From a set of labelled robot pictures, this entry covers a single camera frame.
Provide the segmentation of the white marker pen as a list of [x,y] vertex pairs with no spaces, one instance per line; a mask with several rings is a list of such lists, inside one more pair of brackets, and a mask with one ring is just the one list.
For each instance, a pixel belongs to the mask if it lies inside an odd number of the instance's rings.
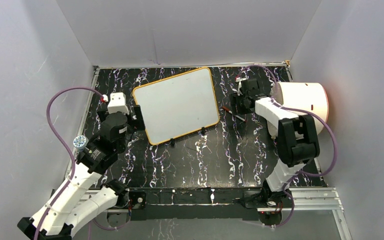
[[244,122],[244,123],[247,122],[247,120],[246,120],[245,118],[243,118],[243,117],[241,117],[241,116],[239,116],[239,115],[233,114],[233,112],[231,112],[231,111],[229,111],[229,113],[230,113],[233,117],[235,117],[235,118],[241,120],[242,122]]

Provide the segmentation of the red marker cap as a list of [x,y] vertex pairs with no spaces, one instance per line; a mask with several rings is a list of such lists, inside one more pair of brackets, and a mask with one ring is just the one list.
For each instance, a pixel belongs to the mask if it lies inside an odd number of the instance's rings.
[[222,106],[222,109],[227,113],[230,113],[230,114],[232,113],[226,106]]

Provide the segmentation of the yellow framed whiteboard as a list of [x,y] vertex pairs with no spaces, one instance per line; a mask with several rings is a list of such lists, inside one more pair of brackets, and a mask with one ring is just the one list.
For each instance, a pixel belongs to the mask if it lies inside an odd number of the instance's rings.
[[145,133],[151,145],[159,145],[220,121],[219,107],[208,67],[201,67],[135,87]]

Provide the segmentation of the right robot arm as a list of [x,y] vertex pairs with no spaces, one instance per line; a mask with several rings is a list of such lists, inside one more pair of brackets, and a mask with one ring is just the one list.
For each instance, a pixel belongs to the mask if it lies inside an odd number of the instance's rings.
[[260,193],[246,197],[244,205],[275,207],[287,195],[292,178],[306,163],[320,154],[318,134],[313,116],[298,115],[263,93],[256,78],[235,79],[237,91],[230,95],[235,115],[255,113],[274,126],[278,160],[272,173],[264,180]]

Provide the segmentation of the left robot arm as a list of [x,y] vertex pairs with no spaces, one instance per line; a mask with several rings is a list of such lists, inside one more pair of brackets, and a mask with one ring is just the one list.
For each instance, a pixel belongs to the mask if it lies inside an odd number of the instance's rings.
[[18,229],[30,240],[71,240],[88,222],[112,207],[131,208],[129,188],[117,179],[103,184],[95,195],[81,201],[89,188],[113,165],[127,148],[128,134],[145,129],[141,107],[133,107],[134,117],[122,111],[100,110],[100,129],[92,137],[73,140],[79,157],[68,178],[31,217],[23,217]]

